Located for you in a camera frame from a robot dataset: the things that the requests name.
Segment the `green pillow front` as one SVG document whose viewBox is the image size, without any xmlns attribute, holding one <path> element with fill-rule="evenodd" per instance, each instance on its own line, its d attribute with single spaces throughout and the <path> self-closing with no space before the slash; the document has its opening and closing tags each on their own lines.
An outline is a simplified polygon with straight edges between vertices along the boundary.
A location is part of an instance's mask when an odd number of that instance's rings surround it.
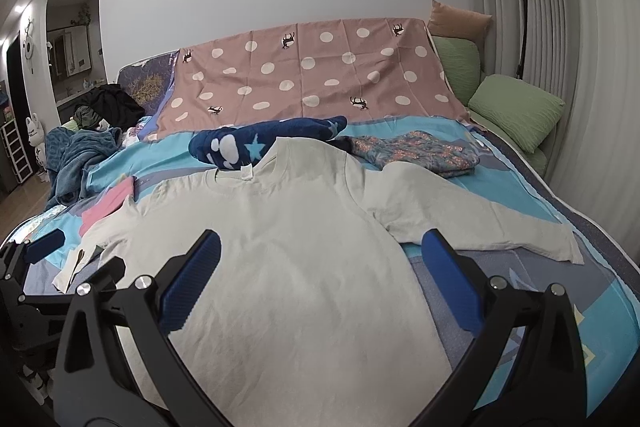
<svg viewBox="0 0 640 427">
<path fill-rule="evenodd" d="M 487 76 L 469 101 L 469 109 L 496 124 L 533 154 L 559 124 L 564 112 L 562 98 L 509 76 Z"/>
</svg>

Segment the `teal fleece blanket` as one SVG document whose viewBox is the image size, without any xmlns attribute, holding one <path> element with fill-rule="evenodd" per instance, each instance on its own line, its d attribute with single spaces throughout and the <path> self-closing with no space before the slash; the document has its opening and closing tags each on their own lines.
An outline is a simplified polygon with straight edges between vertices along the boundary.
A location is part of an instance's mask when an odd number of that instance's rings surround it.
<svg viewBox="0 0 640 427">
<path fill-rule="evenodd" d="M 87 196 L 89 170 L 119 149 L 122 130 L 70 131 L 58 126 L 46 135 L 46 169 L 50 194 L 45 210 L 74 205 Z"/>
</svg>

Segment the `white t-shirt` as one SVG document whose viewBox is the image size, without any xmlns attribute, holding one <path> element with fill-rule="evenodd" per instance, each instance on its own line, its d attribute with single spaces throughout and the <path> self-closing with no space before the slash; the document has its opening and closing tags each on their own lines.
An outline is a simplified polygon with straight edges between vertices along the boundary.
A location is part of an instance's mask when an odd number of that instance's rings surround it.
<svg viewBox="0 0 640 427">
<path fill-rule="evenodd" d="M 237 426 L 405 426 L 451 366 L 402 247 L 436 229 L 458 251 L 523 247 L 572 263 L 567 225 L 463 190 L 408 162 L 369 170 L 313 139 L 282 138 L 250 173 L 160 182 L 82 236 L 55 287 L 91 258 L 125 261 L 124 285 L 205 230 L 219 265 L 170 339 Z"/>
</svg>

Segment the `black clothes pile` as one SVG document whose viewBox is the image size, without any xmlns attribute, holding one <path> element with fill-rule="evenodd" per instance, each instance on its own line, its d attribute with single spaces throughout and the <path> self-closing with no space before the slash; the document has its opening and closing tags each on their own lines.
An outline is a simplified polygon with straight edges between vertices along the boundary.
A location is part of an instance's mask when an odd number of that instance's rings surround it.
<svg viewBox="0 0 640 427">
<path fill-rule="evenodd" d="M 126 131 L 144 115 L 145 109 L 117 83 L 91 89 L 74 106 L 74 117 L 85 129 L 96 129 L 105 120 L 111 128 Z"/>
</svg>

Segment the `pink polka dot sheet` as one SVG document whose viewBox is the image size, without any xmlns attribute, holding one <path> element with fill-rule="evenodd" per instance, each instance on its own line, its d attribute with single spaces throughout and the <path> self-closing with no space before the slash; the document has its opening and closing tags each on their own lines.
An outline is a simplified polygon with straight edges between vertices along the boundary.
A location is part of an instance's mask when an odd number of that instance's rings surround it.
<svg viewBox="0 0 640 427">
<path fill-rule="evenodd" d="M 326 20 L 180 50 L 152 139 L 288 118 L 465 121 L 423 20 Z"/>
</svg>

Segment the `grey curtain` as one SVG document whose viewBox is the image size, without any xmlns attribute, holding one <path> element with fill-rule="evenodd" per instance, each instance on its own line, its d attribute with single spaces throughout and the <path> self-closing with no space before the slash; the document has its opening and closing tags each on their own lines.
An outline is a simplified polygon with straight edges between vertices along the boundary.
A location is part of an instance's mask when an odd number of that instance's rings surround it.
<svg viewBox="0 0 640 427">
<path fill-rule="evenodd" d="M 492 16 L 488 72 L 513 74 L 521 0 L 472 0 Z M 523 78 L 565 102 L 544 142 L 546 180 L 627 248 L 639 237 L 639 0 L 528 0 Z"/>
</svg>

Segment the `white shoe rack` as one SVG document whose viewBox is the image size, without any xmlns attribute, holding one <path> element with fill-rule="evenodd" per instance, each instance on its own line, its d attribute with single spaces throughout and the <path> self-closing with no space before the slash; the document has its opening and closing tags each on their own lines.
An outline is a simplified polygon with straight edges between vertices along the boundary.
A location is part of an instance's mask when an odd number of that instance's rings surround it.
<svg viewBox="0 0 640 427">
<path fill-rule="evenodd" d="M 1 127 L 1 138 L 6 153 L 8 153 L 9 161 L 11 161 L 16 182 L 23 184 L 32 175 L 32 166 L 29 164 L 21 135 L 14 119 L 7 121 Z"/>
</svg>

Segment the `green pillow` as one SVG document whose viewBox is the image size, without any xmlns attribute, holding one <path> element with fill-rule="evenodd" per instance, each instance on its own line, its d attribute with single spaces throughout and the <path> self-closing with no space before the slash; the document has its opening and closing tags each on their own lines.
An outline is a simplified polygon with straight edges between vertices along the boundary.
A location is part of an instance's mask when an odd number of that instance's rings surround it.
<svg viewBox="0 0 640 427">
<path fill-rule="evenodd" d="M 509 76 L 487 76 L 469 101 L 469 109 L 496 124 L 533 154 L 559 124 L 564 112 L 562 98 Z"/>
<path fill-rule="evenodd" d="M 452 92 L 468 105 L 482 80 L 480 50 L 466 39 L 434 36 L 433 41 Z"/>
</svg>

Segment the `navy star fleece blanket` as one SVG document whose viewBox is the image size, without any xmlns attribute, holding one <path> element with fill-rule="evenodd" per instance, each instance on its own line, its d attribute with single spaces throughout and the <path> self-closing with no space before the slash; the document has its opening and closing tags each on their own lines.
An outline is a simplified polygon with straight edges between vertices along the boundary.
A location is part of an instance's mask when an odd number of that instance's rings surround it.
<svg viewBox="0 0 640 427">
<path fill-rule="evenodd" d="M 241 127 L 222 127 L 194 134 L 189 153 L 220 170 L 255 167 L 279 138 L 307 138 L 329 142 L 347 127 L 344 116 L 326 119 L 288 118 Z"/>
</svg>

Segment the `folded pink garment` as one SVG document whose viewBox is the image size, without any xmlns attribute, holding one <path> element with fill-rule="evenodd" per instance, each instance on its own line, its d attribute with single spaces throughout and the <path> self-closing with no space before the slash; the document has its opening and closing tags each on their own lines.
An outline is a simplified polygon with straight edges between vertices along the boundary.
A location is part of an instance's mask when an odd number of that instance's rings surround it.
<svg viewBox="0 0 640 427">
<path fill-rule="evenodd" d="M 134 177 L 127 176 L 109 188 L 92 207 L 82 213 L 79 236 L 84 236 L 96 222 L 119 210 L 125 200 L 132 196 L 134 196 Z"/>
</svg>

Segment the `tan cushion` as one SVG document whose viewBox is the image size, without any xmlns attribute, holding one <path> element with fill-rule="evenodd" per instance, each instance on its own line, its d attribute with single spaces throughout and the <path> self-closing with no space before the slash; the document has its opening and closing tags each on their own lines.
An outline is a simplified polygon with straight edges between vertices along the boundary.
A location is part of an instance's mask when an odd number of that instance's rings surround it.
<svg viewBox="0 0 640 427">
<path fill-rule="evenodd" d="M 491 22 L 491 15 L 458 9 L 433 0 L 427 28 L 433 36 L 479 43 L 484 40 Z"/>
</svg>

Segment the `purple patterned pillow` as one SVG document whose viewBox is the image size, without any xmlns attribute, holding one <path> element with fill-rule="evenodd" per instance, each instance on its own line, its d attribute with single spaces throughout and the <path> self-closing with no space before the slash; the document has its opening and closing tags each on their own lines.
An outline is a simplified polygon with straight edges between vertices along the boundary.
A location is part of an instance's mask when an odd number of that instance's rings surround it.
<svg viewBox="0 0 640 427">
<path fill-rule="evenodd" d="M 177 51 L 155 55 L 119 71 L 117 83 L 144 109 L 146 116 L 157 112 L 172 85 L 177 56 Z"/>
</svg>

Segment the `green pillow back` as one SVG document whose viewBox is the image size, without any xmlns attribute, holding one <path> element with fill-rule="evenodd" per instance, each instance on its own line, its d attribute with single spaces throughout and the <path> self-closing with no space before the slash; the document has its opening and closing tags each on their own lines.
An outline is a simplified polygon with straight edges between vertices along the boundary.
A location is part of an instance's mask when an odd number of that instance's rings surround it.
<svg viewBox="0 0 640 427">
<path fill-rule="evenodd" d="M 452 92 L 468 105 L 482 80 L 480 50 L 466 39 L 434 36 L 433 41 Z"/>
</svg>

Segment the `white cat figurine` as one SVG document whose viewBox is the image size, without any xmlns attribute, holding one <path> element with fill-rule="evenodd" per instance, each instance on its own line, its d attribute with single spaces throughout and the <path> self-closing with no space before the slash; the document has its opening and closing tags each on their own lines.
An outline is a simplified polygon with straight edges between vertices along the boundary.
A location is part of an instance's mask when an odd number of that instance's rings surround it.
<svg viewBox="0 0 640 427">
<path fill-rule="evenodd" d="M 37 164 L 46 167 L 46 134 L 36 113 L 26 118 L 26 128 L 29 145 L 34 149 Z"/>
</svg>

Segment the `folded floral garment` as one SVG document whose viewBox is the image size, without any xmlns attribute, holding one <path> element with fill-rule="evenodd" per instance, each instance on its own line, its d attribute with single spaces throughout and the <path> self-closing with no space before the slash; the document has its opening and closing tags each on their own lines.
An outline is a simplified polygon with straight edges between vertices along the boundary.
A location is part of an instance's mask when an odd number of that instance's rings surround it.
<svg viewBox="0 0 640 427">
<path fill-rule="evenodd" d="M 442 141 L 424 131 L 410 131 L 388 139 L 372 135 L 339 136 L 330 144 L 378 169 L 403 161 L 442 178 L 473 173 L 480 163 L 480 156 L 472 147 Z"/>
</svg>

